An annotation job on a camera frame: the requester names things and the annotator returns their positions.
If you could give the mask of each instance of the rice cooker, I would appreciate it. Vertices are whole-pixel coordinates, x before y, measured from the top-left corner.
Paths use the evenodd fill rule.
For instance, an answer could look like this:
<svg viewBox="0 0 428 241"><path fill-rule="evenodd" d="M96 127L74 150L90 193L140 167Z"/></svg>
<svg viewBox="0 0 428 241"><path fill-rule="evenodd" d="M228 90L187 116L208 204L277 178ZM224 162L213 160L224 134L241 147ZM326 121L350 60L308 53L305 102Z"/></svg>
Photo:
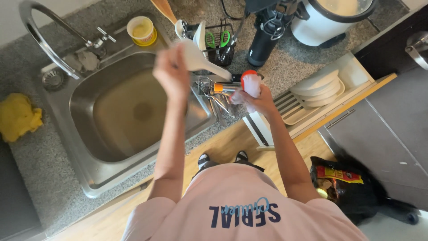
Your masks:
<svg viewBox="0 0 428 241"><path fill-rule="evenodd" d="M377 0L302 0L291 31L299 42L319 46L370 16L376 4Z"/></svg>

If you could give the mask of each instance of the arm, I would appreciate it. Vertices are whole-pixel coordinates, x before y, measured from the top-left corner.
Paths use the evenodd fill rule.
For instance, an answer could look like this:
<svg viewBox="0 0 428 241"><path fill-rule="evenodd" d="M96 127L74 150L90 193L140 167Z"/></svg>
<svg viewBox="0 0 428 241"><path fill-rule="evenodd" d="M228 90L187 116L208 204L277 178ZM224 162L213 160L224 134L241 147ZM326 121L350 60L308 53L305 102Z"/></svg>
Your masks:
<svg viewBox="0 0 428 241"><path fill-rule="evenodd" d="M288 197L303 203L320 198L312 184L305 162L273 103L269 88L261 85L260 89L261 94L258 99L252 98L245 92L242 92L242 95L245 101L255 106L270 124L278 169Z"/></svg>
<svg viewBox="0 0 428 241"><path fill-rule="evenodd" d="M190 77L181 53L181 45L158 52L153 69L153 76L164 88L168 101L153 188L148 200L166 197L177 203L181 199L184 172L184 113L190 92Z"/></svg>

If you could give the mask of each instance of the faucet handle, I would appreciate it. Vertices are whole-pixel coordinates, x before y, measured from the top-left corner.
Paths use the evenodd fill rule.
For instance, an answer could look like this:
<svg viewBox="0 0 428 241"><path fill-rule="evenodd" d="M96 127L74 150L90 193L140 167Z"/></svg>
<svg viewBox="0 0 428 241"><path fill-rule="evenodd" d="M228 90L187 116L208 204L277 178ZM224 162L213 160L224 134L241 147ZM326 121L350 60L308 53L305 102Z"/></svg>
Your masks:
<svg viewBox="0 0 428 241"><path fill-rule="evenodd" d="M97 30L100 31L104 35L104 36L101 37L101 39L103 41L105 41L107 39L110 39L113 43L116 43L116 39L114 39L112 36L108 35L106 33L106 31L102 30L102 28L98 27Z"/></svg>

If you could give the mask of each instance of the drain strainer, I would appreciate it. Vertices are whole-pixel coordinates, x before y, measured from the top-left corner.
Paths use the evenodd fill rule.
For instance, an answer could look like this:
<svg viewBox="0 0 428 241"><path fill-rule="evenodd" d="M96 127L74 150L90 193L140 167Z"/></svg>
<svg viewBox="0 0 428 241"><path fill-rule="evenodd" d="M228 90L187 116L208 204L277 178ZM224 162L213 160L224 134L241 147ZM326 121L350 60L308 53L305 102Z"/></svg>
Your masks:
<svg viewBox="0 0 428 241"><path fill-rule="evenodd" d="M56 90L64 83L64 75L59 70L46 72L42 77L43 87L46 90Z"/></svg>

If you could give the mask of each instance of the dark shorts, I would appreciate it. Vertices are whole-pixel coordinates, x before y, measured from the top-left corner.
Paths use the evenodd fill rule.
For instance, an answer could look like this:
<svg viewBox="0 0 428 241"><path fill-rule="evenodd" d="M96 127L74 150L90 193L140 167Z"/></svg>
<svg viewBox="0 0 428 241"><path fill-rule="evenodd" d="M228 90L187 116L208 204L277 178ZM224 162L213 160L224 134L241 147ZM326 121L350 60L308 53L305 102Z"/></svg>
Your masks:
<svg viewBox="0 0 428 241"><path fill-rule="evenodd" d="M259 166L256 166L256 165L254 165L254 164L252 164L251 162L249 162L249 161L245 161L245 160L239 160L239 161L237 161L237 162L234 162L234 163L239 163L239 164L244 164L244 165L249 165L249 166L252 166L252 167L254 167L254 168L256 168L256 169L258 169L258 170L260 170L261 172L264 172L265 171L265 169L264 168L261 168L261 167L259 167ZM202 172L203 170L205 170L205 169L207 169L207 168L209 168L209 167L213 167L213 166L217 166L217 165L220 165L220 163L217 163L217 162L215 162L215 161L208 161L207 163L205 163L205 165L193 176L193 178L194 177L196 177L196 175L198 175L198 173L200 173L200 172Z"/></svg>

